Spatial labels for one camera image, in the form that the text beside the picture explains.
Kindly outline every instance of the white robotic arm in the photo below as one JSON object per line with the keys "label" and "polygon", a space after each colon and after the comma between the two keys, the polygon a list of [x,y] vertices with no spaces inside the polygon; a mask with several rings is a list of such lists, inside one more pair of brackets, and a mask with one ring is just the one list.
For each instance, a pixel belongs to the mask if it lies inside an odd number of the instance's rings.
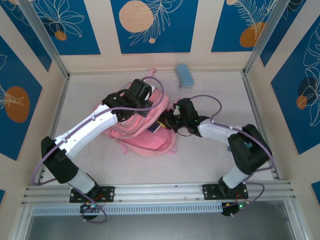
{"label": "white robotic arm", "polygon": [[74,163],[76,155],[92,139],[118,121],[125,121],[139,109],[138,114],[146,116],[153,104],[148,99],[155,86],[135,79],[129,89],[109,94],[88,117],[54,140],[46,137],[41,142],[42,157],[53,148],[56,150],[43,162],[55,179],[61,184],[69,184],[82,193],[95,197],[98,184],[82,172]]}
{"label": "white robotic arm", "polygon": [[211,121],[207,116],[199,116],[190,98],[180,99],[173,106],[174,110],[163,114],[161,119],[167,128],[175,132],[180,128],[187,128],[193,135],[211,138],[230,146],[235,165],[218,182],[219,191],[225,198],[228,198],[232,189],[270,159],[265,150],[269,153],[271,150],[255,126],[248,124],[244,127],[228,127]]}

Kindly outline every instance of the purple cable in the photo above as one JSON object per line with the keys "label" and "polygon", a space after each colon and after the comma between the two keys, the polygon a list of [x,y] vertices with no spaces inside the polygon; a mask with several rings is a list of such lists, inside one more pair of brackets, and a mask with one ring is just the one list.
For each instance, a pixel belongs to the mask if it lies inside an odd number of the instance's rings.
{"label": "purple cable", "polygon": [[96,202],[95,202],[92,198],[90,198],[89,196],[85,195],[85,194],[84,194],[82,191],[80,191],[78,188],[76,188],[76,187],[74,187],[74,186],[72,186],[72,185],[70,185],[70,187],[73,187],[73,189],[76,190],[79,194],[81,194],[83,197],[85,197],[86,199],[88,199],[91,203],[95,204],[95,206],[98,207],[98,208],[102,211],[102,213],[103,213],[103,215],[104,215],[104,220],[102,220],[102,221],[90,221],[90,220],[86,220],[85,217],[84,217],[85,212],[86,212],[88,209],[90,210],[90,208],[87,208],[87,209],[85,209],[85,210],[82,212],[82,214],[81,214],[81,217],[82,217],[82,219],[83,219],[84,221],[86,221],[86,222],[88,222],[88,223],[91,223],[91,224],[103,224],[103,223],[105,223],[105,222],[107,221],[107,213],[106,213],[106,211],[104,210],[104,208],[103,208],[102,206],[100,206],[98,203],[96,203]]}
{"label": "purple cable", "polygon": [[271,166],[269,167],[265,167],[265,168],[261,168],[261,169],[258,169],[256,170],[255,172],[260,172],[260,171],[264,171],[264,170],[269,170],[269,169],[272,169],[276,164],[275,164],[275,160],[274,160],[274,157],[271,155],[271,153],[268,151],[268,149],[261,143],[259,142],[255,137],[251,136],[250,134],[246,133],[245,131],[242,131],[240,129],[237,129],[235,127],[231,127],[231,126],[228,126],[228,125],[225,125],[225,124],[221,124],[221,123],[218,123],[218,122],[213,122],[214,125],[217,125],[219,127],[223,127],[223,128],[226,128],[226,129],[230,129],[232,128],[233,130],[245,135],[246,137],[250,138],[252,141],[254,141],[256,144],[259,145],[260,148],[263,149],[263,151],[265,151],[265,153],[268,155],[270,161],[271,161]]}
{"label": "purple cable", "polygon": [[[102,112],[99,112],[97,113],[96,115],[94,115],[94,118],[90,118],[88,119],[87,121],[83,122],[80,126],[78,126],[75,130],[73,130],[72,132],[70,132],[66,137],[65,137],[65,140],[68,140],[69,138],[71,138],[72,135],[74,135],[77,131],[79,131],[81,128],[83,128],[85,125],[87,125],[88,123],[90,123],[91,121],[93,121],[95,118],[101,116],[102,114],[105,114],[105,113],[108,113],[110,111],[114,111],[114,110],[130,110],[130,111],[149,111],[151,109],[154,109],[156,108],[161,102],[162,100],[164,99],[165,97],[165,88],[163,86],[163,84],[155,77],[153,76],[146,76],[144,78],[142,78],[141,80],[146,80],[146,79],[153,79],[155,80],[159,85],[160,85],[160,88],[161,88],[161,98],[160,100],[153,106],[151,107],[147,107],[147,108],[133,108],[133,107],[113,107],[113,108],[109,108],[109,109],[106,109]],[[35,186],[42,186],[44,184],[47,184],[47,183],[50,183],[50,182],[53,182],[55,181],[56,179],[53,178],[53,179],[50,179],[50,180],[47,180],[45,182],[42,182],[42,183],[37,183],[35,181],[35,177],[36,177],[36,174],[39,170],[39,168],[41,167],[41,165],[48,159],[48,157],[55,151],[57,150],[62,144],[64,143],[64,141],[60,141],[56,146],[54,146],[43,158],[42,160],[39,162],[39,164],[36,166],[35,170],[33,171],[33,174],[32,174],[32,177],[31,177],[31,182],[33,183],[33,185]],[[104,214],[104,220],[103,221],[88,221],[89,223],[95,223],[95,224],[102,224],[102,223],[105,223],[107,221],[107,214],[105,212],[105,210],[99,205],[97,204],[93,199],[91,199],[90,197],[88,197],[87,195],[85,195],[83,192],[81,192],[79,189],[73,187],[79,194],[81,194],[82,196],[84,196],[86,199],[88,199],[90,202],[94,203],[96,206],[98,206],[98,208],[101,209],[101,211],[103,212]]]}
{"label": "purple cable", "polygon": [[221,102],[220,102],[216,97],[214,97],[214,96],[210,96],[210,95],[206,95],[206,94],[201,94],[201,95],[196,95],[196,96],[190,97],[190,100],[191,100],[191,99],[198,98],[198,97],[207,97],[207,98],[211,98],[211,99],[216,100],[216,102],[219,104],[219,110],[218,110],[215,114],[213,114],[213,115],[210,117],[210,122],[212,122],[212,119],[213,119],[215,116],[217,116],[217,115],[221,112],[221,110],[222,110],[222,103],[221,103]]}
{"label": "purple cable", "polygon": [[[255,201],[257,201],[257,200],[262,196],[262,194],[264,194],[264,192],[265,192],[265,185],[263,185],[262,183],[258,183],[258,182],[247,182],[247,184],[259,185],[259,186],[262,187],[262,190],[261,190],[261,192],[259,193],[259,195],[256,196],[244,209],[247,209],[250,205],[252,205]],[[238,215],[241,211],[236,212],[235,214],[233,214],[233,216]]]}
{"label": "purple cable", "polygon": [[[219,110],[213,114],[211,117],[210,117],[210,121],[212,122],[212,124],[214,125],[217,125],[217,126],[220,126],[220,127],[223,127],[223,128],[226,128],[226,129],[230,129],[232,128],[233,130],[245,135],[246,137],[250,138],[251,140],[253,140],[256,144],[259,145],[259,147],[261,147],[265,153],[268,155],[270,161],[271,161],[271,166],[269,167],[265,167],[265,168],[261,168],[261,169],[258,169],[256,170],[255,172],[260,172],[260,171],[264,171],[264,170],[269,170],[269,169],[272,169],[274,166],[276,166],[276,163],[275,163],[275,160],[273,158],[273,156],[271,155],[271,153],[268,151],[268,149],[261,143],[259,142],[255,137],[251,136],[250,134],[246,133],[245,131],[242,131],[240,129],[237,129],[235,127],[231,127],[231,126],[228,126],[228,125],[225,125],[225,124],[222,124],[222,123],[218,123],[218,122],[213,122],[213,118],[221,112],[222,110],[222,104],[221,102],[215,98],[214,96],[210,96],[210,95],[205,95],[205,94],[201,94],[201,95],[196,95],[196,96],[193,96],[190,98],[191,99],[194,99],[194,98],[197,98],[197,97],[208,97],[208,98],[211,98],[211,99],[214,99],[218,102],[218,104],[220,105],[220,108]],[[245,180],[243,180],[243,182],[245,182],[246,180],[248,180],[252,175],[248,176]],[[245,208],[249,207],[252,203],[254,203],[255,201],[257,201],[261,196],[262,194],[265,192],[265,186],[262,184],[262,183],[258,183],[258,182],[247,182],[247,184],[252,184],[252,185],[259,185],[259,186],[262,186],[262,191],[260,192],[260,194],[254,198]],[[226,207],[230,207],[230,206],[233,206],[233,205],[236,205],[237,203],[234,203],[234,204],[231,204],[229,206],[224,206],[223,208],[226,208]]]}

